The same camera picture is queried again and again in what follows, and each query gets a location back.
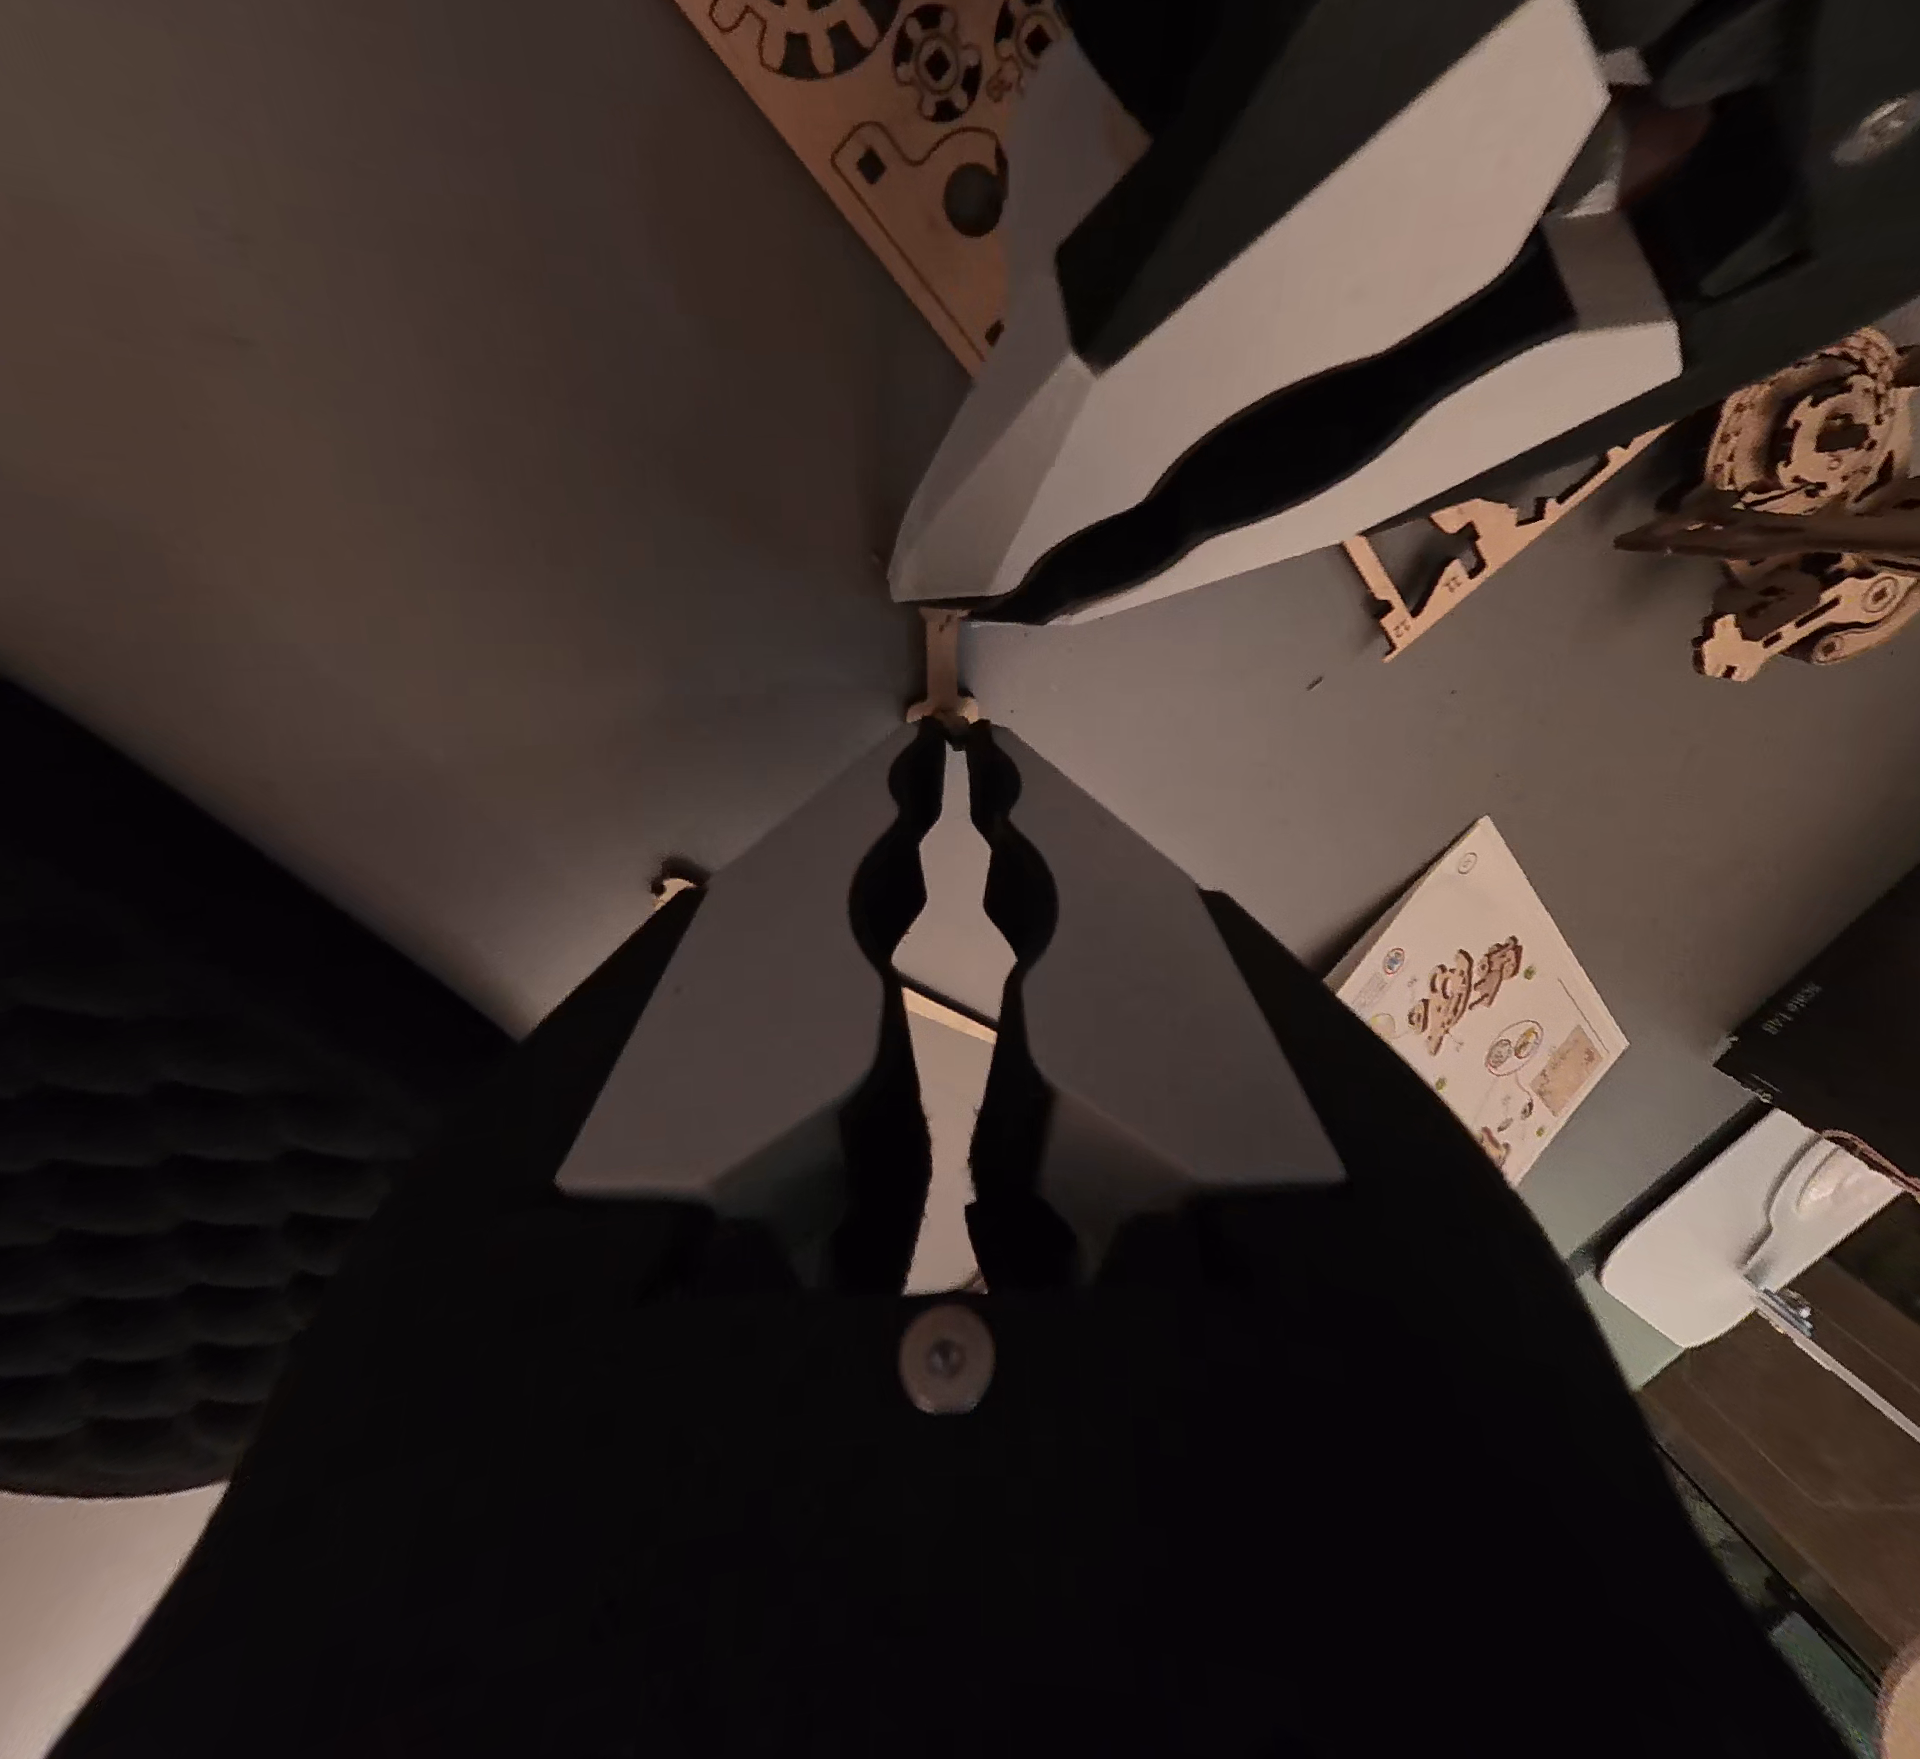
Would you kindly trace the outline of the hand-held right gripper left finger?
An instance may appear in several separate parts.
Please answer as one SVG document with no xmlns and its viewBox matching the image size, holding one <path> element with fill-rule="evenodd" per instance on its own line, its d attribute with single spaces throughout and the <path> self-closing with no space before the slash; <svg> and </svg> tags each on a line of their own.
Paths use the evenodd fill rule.
<svg viewBox="0 0 1920 1759">
<path fill-rule="evenodd" d="M 698 890 L 565 1196 L 702 1208 L 806 1280 L 905 1292 L 932 1142 L 897 958 L 947 782 L 949 734 L 913 724 Z"/>
</svg>

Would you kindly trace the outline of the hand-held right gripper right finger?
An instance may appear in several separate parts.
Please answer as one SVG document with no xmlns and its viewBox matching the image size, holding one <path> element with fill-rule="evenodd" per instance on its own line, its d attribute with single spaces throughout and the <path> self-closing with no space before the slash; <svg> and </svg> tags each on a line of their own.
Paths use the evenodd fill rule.
<svg viewBox="0 0 1920 1759">
<path fill-rule="evenodd" d="M 1347 1168 L 1201 886 L 1015 732 L 967 736 L 982 908 L 1012 954 L 971 1148 L 993 1292 L 1094 1278 L 1135 1224 Z"/>
</svg>

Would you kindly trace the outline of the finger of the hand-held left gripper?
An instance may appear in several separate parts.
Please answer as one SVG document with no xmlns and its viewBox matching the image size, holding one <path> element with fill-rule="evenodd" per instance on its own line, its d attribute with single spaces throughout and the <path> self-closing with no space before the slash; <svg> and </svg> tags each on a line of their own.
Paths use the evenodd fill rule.
<svg viewBox="0 0 1920 1759">
<path fill-rule="evenodd" d="M 1524 0 L 1106 368 L 1071 340 L 1059 270 L 1032 268 L 905 514 L 891 594 L 1012 592 L 1213 428 L 1465 306 L 1520 258 L 1607 96 L 1576 0 Z"/>
<path fill-rule="evenodd" d="M 1631 220 L 1549 218 L 1474 298 L 1211 430 L 1143 502 L 1059 540 L 972 616 L 1094 620 L 1341 546 L 1681 370 L 1679 328 Z"/>
</svg>

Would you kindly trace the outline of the laser-cut wooden parts sheet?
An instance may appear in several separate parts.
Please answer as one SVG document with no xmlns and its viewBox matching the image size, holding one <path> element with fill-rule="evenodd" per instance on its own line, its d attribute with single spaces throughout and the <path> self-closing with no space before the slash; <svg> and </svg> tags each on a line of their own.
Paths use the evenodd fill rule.
<svg viewBox="0 0 1920 1759">
<path fill-rule="evenodd" d="M 1151 136 L 1067 0 L 675 0 L 962 366 Z"/>
</svg>

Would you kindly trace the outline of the small wooden lever part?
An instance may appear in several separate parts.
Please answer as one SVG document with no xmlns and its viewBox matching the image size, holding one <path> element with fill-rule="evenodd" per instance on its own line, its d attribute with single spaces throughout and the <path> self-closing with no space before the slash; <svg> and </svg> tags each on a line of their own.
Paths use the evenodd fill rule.
<svg viewBox="0 0 1920 1759">
<path fill-rule="evenodd" d="M 906 710 L 908 724 L 936 724 L 947 738 L 961 740 L 982 722 L 979 700 L 964 686 L 962 638 L 971 622 L 967 608 L 918 608 L 925 638 L 925 690 Z"/>
</svg>

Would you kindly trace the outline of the partly built wooden model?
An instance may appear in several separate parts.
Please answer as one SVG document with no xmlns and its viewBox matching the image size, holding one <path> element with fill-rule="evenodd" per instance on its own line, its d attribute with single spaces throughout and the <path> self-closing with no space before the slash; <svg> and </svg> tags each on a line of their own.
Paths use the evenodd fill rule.
<svg viewBox="0 0 1920 1759">
<path fill-rule="evenodd" d="M 1916 348 L 1850 332 L 1729 396 L 1696 480 L 1614 546 L 1717 568 L 1701 676 L 1837 668 L 1919 610 Z"/>
</svg>

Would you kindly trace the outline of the black model kit box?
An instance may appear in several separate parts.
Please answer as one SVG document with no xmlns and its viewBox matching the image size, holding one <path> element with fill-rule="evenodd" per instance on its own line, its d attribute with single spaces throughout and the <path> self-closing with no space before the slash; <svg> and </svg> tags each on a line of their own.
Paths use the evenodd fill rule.
<svg viewBox="0 0 1920 1759">
<path fill-rule="evenodd" d="M 1817 1134 L 1919 1174 L 1919 874 L 1768 998 L 1717 1070 Z"/>
</svg>

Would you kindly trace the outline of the long wooden stick part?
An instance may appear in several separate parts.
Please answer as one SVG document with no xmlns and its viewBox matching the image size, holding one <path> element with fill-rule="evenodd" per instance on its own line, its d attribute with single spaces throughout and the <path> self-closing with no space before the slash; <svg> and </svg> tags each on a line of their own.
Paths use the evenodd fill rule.
<svg viewBox="0 0 1920 1759">
<path fill-rule="evenodd" d="M 653 910 L 666 908 L 685 894 L 701 892 L 707 886 L 708 876 L 701 868 L 666 860 L 661 864 L 648 884 L 650 900 L 655 902 Z M 900 988 L 903 1002 L 910 1016 L 925 1018 L 926 1022 L 935 1022 L 982 1044 L 991 1044 L 998 1034 L 995 1018 L 981 1014 L 972 1006 L 962 1004 L 908 974 L 900 974 Z"/>
</svg>

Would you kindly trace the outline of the open instruction booklet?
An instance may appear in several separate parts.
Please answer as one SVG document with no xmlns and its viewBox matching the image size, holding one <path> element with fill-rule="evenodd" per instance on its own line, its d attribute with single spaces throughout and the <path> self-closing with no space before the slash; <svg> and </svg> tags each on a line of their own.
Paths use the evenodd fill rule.
<svg viewBox="0 0 1920 1759">
<path fill-rule="evenodd" d="M 1519 1188 L 1629 1050 L 1484 816 L 1327 978 Z"/>
</svg>

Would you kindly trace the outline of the clear acrylic sign holder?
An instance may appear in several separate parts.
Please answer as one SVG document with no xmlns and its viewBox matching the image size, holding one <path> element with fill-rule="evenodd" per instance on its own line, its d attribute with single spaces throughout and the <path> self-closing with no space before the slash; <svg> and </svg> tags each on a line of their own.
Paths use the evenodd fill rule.
<svg viewBox="0 0 1920 1759">
<path fill-rule="evenodd" d="M 1740 1278 L 1756 1312 L 1778 1334 L 1815 1346 L 1815 1308 L 1803 1278 L 1899 1200 L 1916 1198 L 1916 1180 L 1852 1136 L 1817 1134 L 1776 1178 L 1759 1238 Z"/>
</svg>

